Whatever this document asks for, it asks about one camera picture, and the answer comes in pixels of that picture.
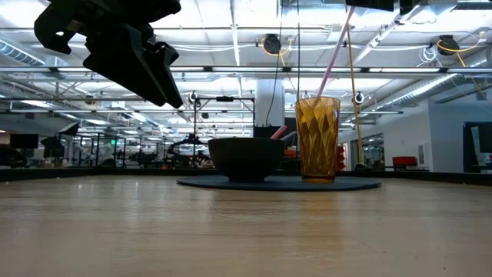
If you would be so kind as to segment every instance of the black bowl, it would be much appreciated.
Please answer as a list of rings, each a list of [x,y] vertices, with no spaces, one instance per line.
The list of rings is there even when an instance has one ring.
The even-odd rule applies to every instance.
[[[217,138],[208,141],[215,168],[231,182],[263,182],[284,157],[285,143],[270,138]]]

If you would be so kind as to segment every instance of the table surface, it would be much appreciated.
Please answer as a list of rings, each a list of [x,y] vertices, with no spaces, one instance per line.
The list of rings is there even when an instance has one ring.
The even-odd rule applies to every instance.
[[[0,276],[486,276],[492,188],[198,189],[174,177],[0,184]]]

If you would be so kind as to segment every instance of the pink straw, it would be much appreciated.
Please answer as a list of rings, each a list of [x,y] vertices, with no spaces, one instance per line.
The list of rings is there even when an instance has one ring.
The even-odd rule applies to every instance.
[[[343,42],[343,40],[345,38],[345,34],[347,33],[347,29],[349,26],[348,22],[351,20],[352,14],[354,14],[354,10],[355,10],[355,7],[351,6],[351,10],[348,12],[347,21],[345,21],[344,28],[340,34],[340,38],[338,39],[337,48],[335,48],[335,53],[333,54],[333,56],[331,56],[330,64],[328,65],[328,67],[326,68],[326,72],[324,73],[323,82],[321,83],[320,91],[317,93],[318,97],[321,97],[321,94],[323,93],[326,82],[327,82],[328,78],[330,77],[331,69],[333,68],[333,65],[335,63],[335,59],[337,59],[338,52],[340,51],[341,43]]]
[[[285,130],[287,130],[287,126],[282,126],[280,127],[275,133],[273,136],[270,137],[270,139],[278,139],[280,138],[280,136],[285,132]]]

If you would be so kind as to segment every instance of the dark round mat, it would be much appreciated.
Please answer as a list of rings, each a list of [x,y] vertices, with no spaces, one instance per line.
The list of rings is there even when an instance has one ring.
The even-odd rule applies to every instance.
[[[333,192],[357,189],[373,189],[381,183],[357,177],[336,177],[332,184],[313,184],[302,182],[300,176],[270,176],[265,182],[229,182],[221,175],[184,177],[177,180],[180,185],[190,185],[209,189],[240,189],[282,192]]]

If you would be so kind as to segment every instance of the white pillar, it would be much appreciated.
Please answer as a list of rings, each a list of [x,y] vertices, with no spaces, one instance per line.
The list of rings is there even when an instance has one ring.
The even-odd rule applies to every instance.
[[[282,78],[277,79],[276,84],[273,79],[258,79],[256,81],[256,126],[266,127],[267,125],[284,125],[285,88],[282,81]],[[267,122],[267,114],[270,109],[270,105],[271,110]]]

